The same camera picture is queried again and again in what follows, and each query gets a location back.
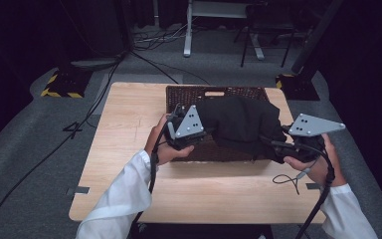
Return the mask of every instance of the black garment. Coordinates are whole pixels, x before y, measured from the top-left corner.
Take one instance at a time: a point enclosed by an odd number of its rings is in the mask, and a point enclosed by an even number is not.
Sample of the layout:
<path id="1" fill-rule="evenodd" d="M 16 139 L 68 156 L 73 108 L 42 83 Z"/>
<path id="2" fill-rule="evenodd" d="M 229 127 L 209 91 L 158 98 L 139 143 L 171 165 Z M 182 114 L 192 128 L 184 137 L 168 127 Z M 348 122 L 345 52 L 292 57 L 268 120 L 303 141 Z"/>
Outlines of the black garment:
<path id="1" fill-rule="evenodd" d="M 218 146 L 284 163 L 271 146 L 260 140 L 260 135 L 287 140 L 279 121 L 280 110 L 271 103 L 233 96 L 208 99 L 196 107 L 203 127 L 211 131 Z"/>

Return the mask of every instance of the white sleeve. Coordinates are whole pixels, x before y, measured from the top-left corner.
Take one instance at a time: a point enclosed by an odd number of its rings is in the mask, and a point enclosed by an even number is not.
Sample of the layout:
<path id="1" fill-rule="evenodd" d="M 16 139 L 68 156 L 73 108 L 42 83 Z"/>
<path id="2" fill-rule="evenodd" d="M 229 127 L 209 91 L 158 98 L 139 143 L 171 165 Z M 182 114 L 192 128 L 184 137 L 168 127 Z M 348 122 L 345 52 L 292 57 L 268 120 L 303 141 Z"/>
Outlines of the white sleeve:
<path id="1" fill-rule="evenodd" d="M 77 238 L 126 238 L 136 213 L 151 204 L 149 181 L 150 158 L 141 150 L 126 164 L 80 224 Z"/>
<path id="2" fill-rule="evenodd" d="M 377 238 L 349 184 L 331 187 L 321 211 L 322 228 L 332 238 Z"/>

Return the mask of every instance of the hand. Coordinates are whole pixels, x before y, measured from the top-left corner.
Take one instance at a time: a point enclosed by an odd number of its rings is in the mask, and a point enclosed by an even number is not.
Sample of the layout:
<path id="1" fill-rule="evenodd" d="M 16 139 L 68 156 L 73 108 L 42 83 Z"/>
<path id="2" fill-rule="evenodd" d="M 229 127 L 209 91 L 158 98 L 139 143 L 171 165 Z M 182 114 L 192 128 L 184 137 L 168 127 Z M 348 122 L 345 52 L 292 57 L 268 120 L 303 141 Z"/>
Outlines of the hand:
<path id="1" fill-rule="evenodd" d="M 343 174 L 341 172 L 339 157 L 337 156 L 334 145 L 331 143 L 330 138 L 326 133 L 324 133 L 322 137 L 324 138 L 325 150 L 327 151 L 330 162 L 334 167 L 335 178 L 331 183 L 331 186 L 341 186 L 343 184 L 346 184 L 346 179 L 343 177 Z M 325 177 L 327 175 L 327 162 L 323 157 L 320 157 L 317 160 L 317 162 L 314 161 L 302 163 L 296 158 L 286 156 L 284 158 L 284 161 L 288 163 L 293 169 L 299 171 L 303 171 L 304 169 L 311 167 L 310 172 L 307 174 L 308 177 L 311 178 L 311 180 L 316 182 L 317 184 L 324 186 Z"/>
<path id="2" fill-rule="evenodd" d="M 147 144 L 145 145 L 144 150 L 147 152 L 149 156 L 151 156 L 151 152 L 156 144 L 157 138 L 159 137 L 160 132 L 163 129 L 164 124 L 167 121 L 168 114 L 164 114 L 160 119 L 159 123 L 151 129 L 151 133 L 148 136 Z M 160 139 L 160 142 L 164 142 L 159 145 L 157 150 L 157 155 L 159 156 L 159 163 L 157 165 L 163 165 L 166 162 L 172 160 L 175 157 L 186 157 L 190 154 L 190 152 L 194 149 L 194 146 L 188 146 L 183 148 L 182 150 L 176 150 L 175 148 L 169 146 L 166 142 L 166 138 L 164 135 Z"/>

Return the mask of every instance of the gray floor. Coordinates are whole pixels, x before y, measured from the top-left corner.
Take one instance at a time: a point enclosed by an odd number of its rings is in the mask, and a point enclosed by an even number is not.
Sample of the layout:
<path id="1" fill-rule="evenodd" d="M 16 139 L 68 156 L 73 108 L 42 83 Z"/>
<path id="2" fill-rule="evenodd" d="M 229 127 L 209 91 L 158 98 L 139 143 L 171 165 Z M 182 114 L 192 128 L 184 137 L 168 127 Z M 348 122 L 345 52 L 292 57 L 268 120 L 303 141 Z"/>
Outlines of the gray floor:
<path id="1" fill-rule="evenodd" d="M 194 34 L 190 58 L 182 57 L 184 38 L 161 45 L 155 50 L 136 52 L 146 59 L 198 75 L 216 86 L 275 87 L 275 76 L 291 73 L 290 67 L 301 50 L 294 44 L 284 68 L 280 67 L 282 50 L 265 51 L 260 62 L 249 51 L 244 68 L 240 67 L 244 43 L 233 43 L 237 31 L 201 31 Z M 166 73 L 181 79 L 183 84 L 204 84 L 186 72 L 159 65 Z M 26 106 L 0 133 L 0 201 L 12 186 L 68 135 L 62 131 L 74 121 L 82 121 L 93 105 L 108 70 L 92 75 L 83 99 L 40 97 L 55 69 L 31 86 L 34 100 Z M 115 71 L 117 81 L 143 78 L 159 82 L 163 78 L 148 63 L 127 56 Z M 288 101 L 294 117 L 300 113 L 340 121 L 328 100 L 327 83 L 321 74 L 312 79 L 320 96 L 319 102 Z M 77 186 L 96 128 L 99 115 L 92 115 L 74 139 L 68 139 L 43 164 L 35 169 L 13 191 L 0 209 L 0 238 L 74 238 L 79 222 L 69 218 L 73 195 L 69 188 Z M 359 152 L 350 131 L 330 135 L 338 148 L 341 166 L 357 195 L 361 207 L 382 238 L 382 192 Z M 297 225 L 273 225 L 275 238 L 292 238 Z M 311 238 L 326 238 L 320 225 L 310 225 Z"/>

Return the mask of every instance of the wooden tabletop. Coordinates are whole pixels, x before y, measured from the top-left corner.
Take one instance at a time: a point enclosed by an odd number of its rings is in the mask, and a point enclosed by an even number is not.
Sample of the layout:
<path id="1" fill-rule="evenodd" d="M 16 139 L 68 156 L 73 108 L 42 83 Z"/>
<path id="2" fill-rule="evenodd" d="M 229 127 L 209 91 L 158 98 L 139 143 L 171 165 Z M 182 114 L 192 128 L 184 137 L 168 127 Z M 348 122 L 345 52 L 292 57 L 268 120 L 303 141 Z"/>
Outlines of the wooden tabletop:
<path id="1" fill-rule="evenodd" d="M 151 128 L 166 111 L 165 84 L 114 83 L 110 88 L 79 186 L 70 210 L 83 220 L 126 163 L 144 148 Z M 293 122 L 279 89 L 266 89 L 272 104 L 281 109 L 282 124 Z M 270 160 L 252 162 L 170 162 L 159 167 L 153 201 L 142 222 L 274 224 L 303 223 L 319 197 L 298 183 L 275 184 L 272 179 L 298 172 Z M 318 212 L 313 223 L 324 221 Z"/>

